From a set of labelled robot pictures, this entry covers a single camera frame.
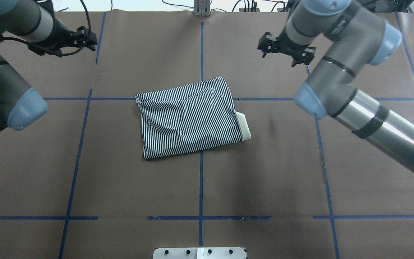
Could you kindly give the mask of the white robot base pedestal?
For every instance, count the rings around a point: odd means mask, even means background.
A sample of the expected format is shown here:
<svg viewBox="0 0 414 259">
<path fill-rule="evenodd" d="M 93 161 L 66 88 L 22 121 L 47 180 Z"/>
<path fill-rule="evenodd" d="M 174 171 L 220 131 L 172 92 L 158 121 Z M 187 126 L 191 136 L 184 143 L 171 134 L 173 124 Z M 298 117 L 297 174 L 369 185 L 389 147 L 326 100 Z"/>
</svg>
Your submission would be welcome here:
<svg viewBox="0 0 414 259">
<path fill-rule="evenodd" d="M 220 247 L 162 247 L 155 249 L 153 259 L 247 259 L 246 248 Z"/>
</svg>

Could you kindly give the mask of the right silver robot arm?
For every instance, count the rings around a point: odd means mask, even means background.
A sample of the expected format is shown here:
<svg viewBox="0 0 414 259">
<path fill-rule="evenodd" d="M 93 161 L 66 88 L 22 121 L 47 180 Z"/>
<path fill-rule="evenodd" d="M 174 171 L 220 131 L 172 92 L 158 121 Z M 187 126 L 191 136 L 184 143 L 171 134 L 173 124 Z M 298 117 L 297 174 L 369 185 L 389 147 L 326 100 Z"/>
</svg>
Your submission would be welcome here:
<svg viewBox="0 0 414 259">
<path fill-rule="evenodd" d="M 401 32 L 354 0 L 292 0 L 282 32 L 266 32 L 257 48 L 264 56 L 291 56 L 292 66 L 308 65 L 320 35 L 332 45 L 294 95 L 295 104 L 316 119 L 334 118 L 414 173 L 414 124 L 353 84 L 366 65 L 379 65 L 398 49 Z"/>
</svg>

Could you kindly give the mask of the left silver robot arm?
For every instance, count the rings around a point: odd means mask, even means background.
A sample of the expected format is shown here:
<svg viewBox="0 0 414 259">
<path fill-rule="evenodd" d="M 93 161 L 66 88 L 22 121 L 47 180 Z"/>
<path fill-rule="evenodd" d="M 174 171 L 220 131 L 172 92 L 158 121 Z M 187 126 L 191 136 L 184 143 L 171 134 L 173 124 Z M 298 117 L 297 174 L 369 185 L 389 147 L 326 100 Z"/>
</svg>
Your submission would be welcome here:
<svg viewBox="0 0 414 259">
<path fill-rule="evenodd" d="M 51 0 L 0 0 L 0 43 L 23 43 L 40 56 L 95 51 L 97 36 L 86 19 L 86 27 L 71 31 L 56 18 Z M 0 55 L 0 132 L 24 130 L 47 111 L 44 98 Z"/>
</svg>

